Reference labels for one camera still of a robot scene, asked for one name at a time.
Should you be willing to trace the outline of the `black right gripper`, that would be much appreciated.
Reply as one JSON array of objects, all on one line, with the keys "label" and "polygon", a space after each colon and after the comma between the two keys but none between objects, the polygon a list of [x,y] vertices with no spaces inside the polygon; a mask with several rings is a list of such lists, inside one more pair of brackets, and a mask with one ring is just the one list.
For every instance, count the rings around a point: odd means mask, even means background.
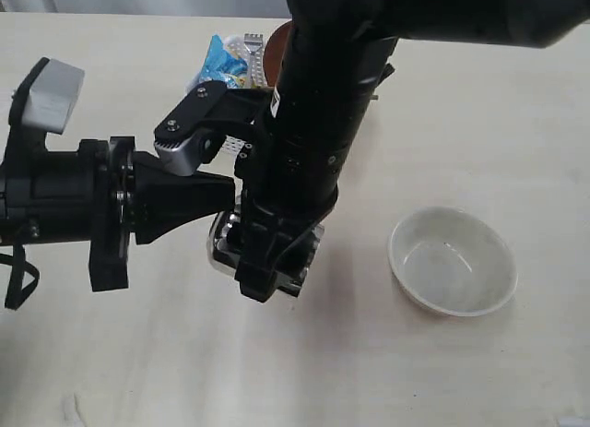
[{"label": "black right gripper", "polygon": [[269,205],[243,190],[236,242],[240,260],[234,278],[242,295],[267,302],[276,291],[297,298],[319,246],[322,221],[338,199],[335,188],[320,204],[303,210]]}]

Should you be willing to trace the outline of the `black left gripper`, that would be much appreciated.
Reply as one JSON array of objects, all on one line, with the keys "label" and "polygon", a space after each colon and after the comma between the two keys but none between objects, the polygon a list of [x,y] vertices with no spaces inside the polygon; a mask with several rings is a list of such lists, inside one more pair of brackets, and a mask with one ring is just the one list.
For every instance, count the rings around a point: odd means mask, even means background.
[{"label": "black left gripper", "polygon": [[90,222],[88,273],[94,292],[129,287],[130,238],[145,245],[197,219],[234,206],[235,183],[196,172],[178,176],[137,151],[131,136],[114,136],[97,172]]}]

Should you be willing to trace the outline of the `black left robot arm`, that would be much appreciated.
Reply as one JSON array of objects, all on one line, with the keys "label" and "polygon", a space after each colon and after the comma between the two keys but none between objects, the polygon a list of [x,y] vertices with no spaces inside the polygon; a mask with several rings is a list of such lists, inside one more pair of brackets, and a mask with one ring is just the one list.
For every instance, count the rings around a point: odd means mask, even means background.
[{"label": "black left robot arm", "polygon": [[234,205],[235,183],[207,172],[182,177],[136,150],[131,136],[85,139],[75,151],[8,145],[1,165],[1,239],[15,248],[13,285],[30,268],[27,244],[88,241],[93,291],[128,288],[129,242],[164,234]]}]

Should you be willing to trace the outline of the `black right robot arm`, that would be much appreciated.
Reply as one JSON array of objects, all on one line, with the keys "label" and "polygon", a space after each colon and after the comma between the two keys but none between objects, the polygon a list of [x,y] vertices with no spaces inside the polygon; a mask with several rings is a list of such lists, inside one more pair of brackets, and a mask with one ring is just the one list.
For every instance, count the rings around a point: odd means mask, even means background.
[{"label": "black right robot arm", "polygon": [[287,47],[263,140],[236,161],[242,179],[243,295],[267,301],[279,267],[333,209],[337,181],[372,94],[401,40],[545,48],[589,17],[589,0],[287,0]]}]

